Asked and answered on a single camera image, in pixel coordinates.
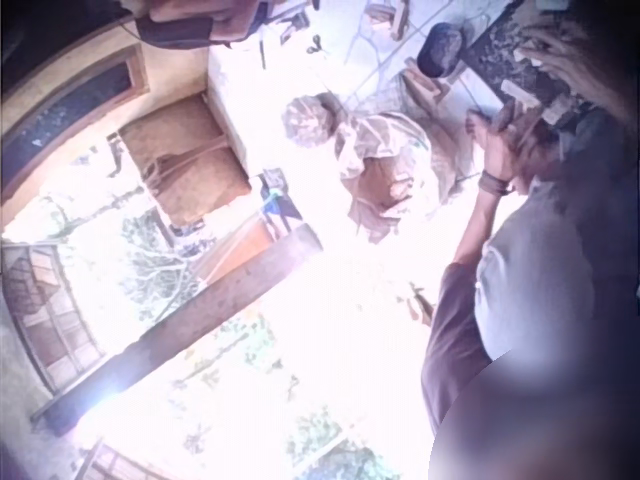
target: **wooden frame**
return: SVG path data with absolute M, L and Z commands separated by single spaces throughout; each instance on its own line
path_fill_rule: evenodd
M 126 62 L 127 68 L 129 70 L 131 87 L 126 91 L 120 93 L 119 95 L 116 95 L 112 99 L 108 100 L 107 102 L 100 105 L 99 107 L 82 117 L 80 120 L 75 122 L 63 133 L 54 138 L 31 160 L 29 160 L 28 164 L 17 173 L 15 178 L 10 181 L 9 185 L 7 185 L 7 188 L 3 189 L 2 203 L 11 198 L 18 190 L 18 187 L 27 179 L 27 177 L 38 166 L 40 166 L 42 162 L 49 155 L 51 155 L 51 153 L 53 153 L 67 140 L 74 137 L 89 125 L 105 116 L 109 111 L 149 92 L 149 83 L 147 80 L 146 71 L 144 69 L 141 46 L 137 44 L 123 48 L 122 50 L 115 52 L 112 55 L 109 55 L 108 57 L 105 57 L 104 59 L 84 69 L 82 72 L 75 75 L 63 85 L 51 92 L 51 94 L 45 100 L 40 102 L 29 113 L 27 113 L 2 137 L 2 141 L 4 144 L 11 142 L 16 138 L 17 135 L 23 132 L 26 128 L 30 127 L 42 112 L 50 108 L 57 101 L 64 98 L 66 95 L 73 92 L 76 88 L 80 87 L 89 80 L 124 62 Z
M 113 457 L 108 462 L 107 466 L 100 463 L 102 461 L 100 457 L 103 450 L 108 450 L 108 453 L 113 454 Z M 171 474 L 160 471 L 157 467 L 151 465 L 145 466 L 142 463 L 133 460 L 131 457 L 123 455 L 116 449 L 106 445 L 102 438 L 98 439 L 94 447 L 88 453 L 82 467 L 80 467 L 80 470 L 78 470 L 78 473 L 76 474 L 75 480 L 86 480 L 92 470 L 101 475 L 105 480 L 124 480 L 123 477 L 118 476 L 114 472 L 114 468 L 116 467 L 116 462 L 118 460 L 124 460 L 130 466 L 135 468 L 138 473 L 144 475 L 146 480 L 178 480 Z
M 41 358 L 38 356 L 35 345 L 33 344 L 33 341 L 30 338 L 28 328 L 24 325 L 22 319 L 18 320 L 15 317 L 14 312 L 11 311 L 11 308 L 9 307 L 9 313 L 12 316 L 13 324 L 16 326 L 16 331 L 18 332 L 18 336 L 20 337 L 20 340 L 23 342 L 23 346 L 25 348 L 27 356 L 31 360 L 34 366 L 34 369 L 36 370 L 36 373 L 42 380 L 43 384 L 53 395 L 58 395 L 61 392 L 66 391 L 66 389 L 70 385 L 73 385 L 75 382 L 78 381 L 78 379 L 83 378 L 87 372 L 93 370 L 93 368 L 96 365 L 100 364 L 101 359 L 104 358 L 105 356 L 104 350 L 100 348 L 100 346 L 98 345 L 93 333 L 91 332 L 90 326 L 82 317 L 82 313 L 78 308 L 75 298 L 73 297 L 73 293 L 71 291 L 71 286 L 69 285 L 69 281 L 64 275 L 64 271 L 62 270 L 60 265 L 60 255 L 58 253 L 56 245 L 57 243 L 55 242 L 42 242 L 40 244 L 34 244 L 34 245 L 9 244 L 6 246 L 9 248 L 13 247 L 13 248 L 22 249 L 28 258 L 31 258 L 32 253 L 47 255 L 51 257 L 51 271 L 55 275 L 59 285 L 64 288 L 64 291 L 66 292 L 66 295 L 69 298 L 69 301 L 72 306 L 72 310 L 70 310 L 69 312 L 64 312 L 62 314 L 56 314 L 54 312 L 52 305 L 49 303 L 49 300 L 45 300 L 45 302 L 41 307 L 46 311 L 46 314 L 47 314 L 47 320 L 44 320 L 42 323 L 48 323 L 51 325 L 51 327 L 53 327 L 53 331 L 55 332 L 58 341 L 60 342 L 60 344 L 62 345 L 65 351 L 65 354 L 62 358 L 65 358 L 65 357 L 68 358 L 73 364 L 73 367 L 76 372 L 76 375 L 72 379 L 64 383 L 60 383 L 58 380 L 56 380 L 55 376 L 49 371 L 49 368 L 53 364 L 46 365 L 43 362 L 43 360 L 41 360 Z M 48 251 L 46 251 L 45 253 L 43 251 L 35 250 L 38 248 L 38 246 L 48 247 L 47 248 Z M 38 281 L 35 277 L 33 268 L 34 268 L 33 265 L 31 265 L 30 271 L 25 273 L 27 273 L 31 277 L 34 285 L 36 285 L 36 288 L 38 289 L 38 294 L 40 295 L 40 297 L 45 298 L 45 293 L 42 291 L 42 289 L 38 285 Z M 98 359 L 96 360 L 96 362 L 93 365 L 89 366 L 88 368 L 85 367 L 83 363 L 77 358 L 74 348 L 71 347 L 69 341 L 65 336 L 64 331 L 62 330 L 62 327 L 59 324 L 59 317 L 68 313 L 74 313 L 77 316 L 78 324 L 82 327 L 82 329 L 86 333 L 87 341 L 82 344 L 82 347 L 84 347 L 85 345 L 91 345 L 91 347 L 95 350 L 95 352 L 98 355 Z

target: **wall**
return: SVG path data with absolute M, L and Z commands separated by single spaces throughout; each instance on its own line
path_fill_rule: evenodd
M 70 77 L 114 52 L 141 43 L 134 35 L 137 35 L 134 23 L 116 25 L 63 53 L 36 72 L 10 97 L 3 99 L 2 133 L 5 134 Z M 3 226 L 24 208 L 53 171 L 83 154 L 97 138 L 106 137 L 157 108 L 205 90 L 207 49 L 162 50 L 145 43 L 141 43 L 141 48 L 149 92 L 115 108 L 55 150 L 2 206 Z
M 56 438 L 30 416 L 51 395 L 40 382 L 0 294 L 0 441 L 31 480 L 68 480 L 82 463 L 68 438 Z
M 280 47 L 279 37 L 265 34 L 263 70 L 258 36 L 254 37 L 238 49 L 209 49 L 207 87 L 214 118 L 232 129 L 226 133 L 250 177 L 267 166 L 281 165 L 291 144 L 281 119 L 287 103 L 298 95 L 325 91 L 310 71 L 290 58 L 290 51 Z

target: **man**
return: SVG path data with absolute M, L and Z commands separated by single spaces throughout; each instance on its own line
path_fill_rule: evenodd
M 549 49 L 526 55 L 604 110 L 553 142 L 527 136 L 527 117 L 505 126 L 469 115 L 485 170 L 442 279 L 422 373 L 434 432 L 467 384 L 511 349 L 527 379 L 561 382 L 593 337 L 638 311 L 638 165 L 625 150 L 629 133 L 637 145 L 637 97 L 603 76 L 583 45 L 529 34 Z M 510 183 L 529 198 L 488 241 Z

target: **hand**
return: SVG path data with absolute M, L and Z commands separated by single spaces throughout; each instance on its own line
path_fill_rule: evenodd
M 567 83 L 571 90 L 586 100 L 609 111 L 620 120 L 628 121 L 630 112 L 622 88 L 613 79 L 612 69 L 598 63 L 588 53 L 587 42 L 582 39 L 566 41 L 543 28 L 527 28 L 523 34 L 540 40 L 549 46 L 541 51 L 522 48 L 522 54 L 542 62 L 541 71 Z
M 466 128 L 485 151 L 487 173 L 505 182 L 511 182 L 519 174 L 523 141 L 535 140 L 530 134 L 541 112 L 541 108 L 531 109 L 514 120 L 513 101 L 507 102 L 491 123 L 480 114 L 469 112 Z

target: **floor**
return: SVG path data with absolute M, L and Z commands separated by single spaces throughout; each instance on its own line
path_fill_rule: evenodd
M 330 250 L 369 247 L 354 239 L 355 226 L 346 217 L 350 197 L 338 180 L 332 142 L 303 149 L 289 141 L 280 118 L 287 103 L 297 96 L 329 90 L 352 113 L 365 105 L 369 111 L 371 105 L 383 110 L 394 76 L 405 67 L 407 58 L 415 58 L 435 24 L 462 25 L 475 39 L 510 2 L 410 2 L 409 26 L 400 42 L 391 40 L 388 32 L 371 28 L 363 14 L 369 3 L 374 2 L 324 0 L 320 11 L 309 9 L 310 28 L 294 35 L 284 47 L 279 44 L 279 31 L 267 28 L 263 32 L 264 70 L 258 38 L 234 50 L 214 47 L 209 60 L 210 90 L 224 105 L 242 139 L 245 155 L 241 161 L 249 175 L 265 167 L 283 168 L 294 202 L 318 232 L 325 249 Z M 314 35 L 320 35 L 323 51 L 310 55 L 307 48 L 313 44 Z M 482 151 L 473 146 L 464 131 L 466 112 L 477 109 L 490 115 L 501 105 L 473 71 L 462 69 L 437 112 L 438 121 L 460 150 L 456 161 L 460 181 L 455 195 L 431 218 L 405 227 L 399 236 L 388 237 L 371 250 L 392 277 L 399 283 L 420 286 L 431 302 L 437 301 L 441 274 L 466 226 L 477 188 L 474 175 L 482 166 Z M 505 199 L 496 228 L 522 202 L 516 195 Z

